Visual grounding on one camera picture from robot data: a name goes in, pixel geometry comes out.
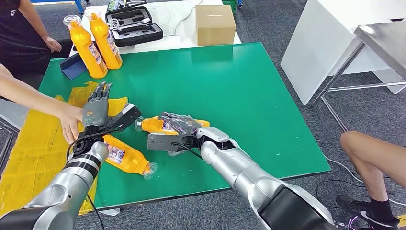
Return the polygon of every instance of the yellow plastic sheet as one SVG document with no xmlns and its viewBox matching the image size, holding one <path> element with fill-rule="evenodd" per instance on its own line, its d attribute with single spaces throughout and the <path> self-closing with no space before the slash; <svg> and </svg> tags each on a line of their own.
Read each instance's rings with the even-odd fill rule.
<svg viewBox="0 0 406 230">
<path fill-rule="evenodd" d="M 400 219 L 399 227 L 406 226 L 406 214 L 398 216 L 398 218 Z"/>
<path fill-rule="evenodd" d="M 68 103 L 83 107 L 97 86 L 87 82 L 86 87 L 73 88 Z M 127 98 L 109 100 L 109 116 L 119 113 Z M 11 151 L 0 181 L 0 216 L 19 209 L 41 192 L 66 163 L 66 143 L 58 118 L 30 110 Z M 94 199 L 97 179 L 89 190 Z M 85 201 L 79 214 L 91 211 Z"/>
</svg>

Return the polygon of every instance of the green tabletop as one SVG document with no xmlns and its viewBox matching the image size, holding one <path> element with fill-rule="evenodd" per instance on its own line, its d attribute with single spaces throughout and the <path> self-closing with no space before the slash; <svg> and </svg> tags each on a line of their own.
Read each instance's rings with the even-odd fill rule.
<svg viewBox="0 0 406 230">
<path fill-rule="evenodd" d="M 123 54 L 123 66 L 103 79 L 87 72 L 69 80 L 51 61 L 40 91 L 68 98 L 87 81 L 112 82 L 111 98 L 129 97 L 143 117 L 162 111 L 208 120 L 226 132 L 278 178 L 330 170 L 320 148 L 261 43 Z M 229 188 L 210 166 L 190 153 L 170 157 L 147 150 L 147 133 L 131 126 L 116 138 L 158 164 L 155 176 L 125 173 L 105 163 L 96 207 L 113 207 Z"/>
</svg>

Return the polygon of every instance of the robotic arm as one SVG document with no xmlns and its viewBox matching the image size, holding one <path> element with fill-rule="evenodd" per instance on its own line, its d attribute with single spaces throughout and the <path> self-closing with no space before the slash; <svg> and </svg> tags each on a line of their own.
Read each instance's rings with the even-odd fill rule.
<svg viewBox="0 0 406 230">
<path fill-rule="evenodd" d="M 71 230 L 78 212 L 109 151 L 103 136 L 126 129 L 141 113 L 127 104 L 115 117 L 108 117 L 111 85 L 101 83 L 84 107 L 85 131 L 72 143 L 71 159 L 51 183 L 21 209 L 0 217 L 0 229 Z"/>
<path fill-rule="evenodd" d="M 201 158 L 249 203 L 262 230 L 336 230 L 331 214 L 317 199 L 264 171 L 226 133 L 191 125 L 186 116 L 164 112 L 161 117 L 180 135 L 149 134 L 148 149 L 198 148 Z"/>
</svg>

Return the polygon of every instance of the human arm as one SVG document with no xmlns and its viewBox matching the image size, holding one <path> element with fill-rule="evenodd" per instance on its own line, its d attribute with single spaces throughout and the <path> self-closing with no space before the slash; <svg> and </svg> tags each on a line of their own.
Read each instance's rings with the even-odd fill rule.
<svg viewBox="0 0 406 230">
<path fill-rule="evenodd" d="M 37 31 L 37 33 L 46 43 L 51 52 L 60 52 L 62 49 L 61 44 L 55 41 L 53 38 L 49 37 L 40 16 L 38 15 L 34 6 L 31 4 L 30 0 L 21 0 L 20 7 L 18 9 L 31 24 L 31 26 L 35 29 L 35 31 Z"/>
<path fill-rule="evenodd" d="M 77 122 L 82 120 L 82 109 L 40 93 L 20 81 L 0 64 L 0 95 L 30 109 L 56 116 L 61 120 L 67 142 L 78 138 Z"/>
</svg>

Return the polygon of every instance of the black sneaker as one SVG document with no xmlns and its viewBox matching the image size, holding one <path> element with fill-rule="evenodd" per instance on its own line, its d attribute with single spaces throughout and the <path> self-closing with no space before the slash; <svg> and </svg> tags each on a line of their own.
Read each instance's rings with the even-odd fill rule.
<svg viewBox="0 0 406 230">
<path fill-rule="evenodd" d="M 378 230 L 396 230 L 399 225 L 399 219 L 394 218 L 392 222 L 382 222 L 372 215 L 369 202 L 354 200 L 346 195 L 339 195 L 336 198 L 337 204 L 346 212 L 358 216 L 367 221 L 374 229 Z"/>
</svg>

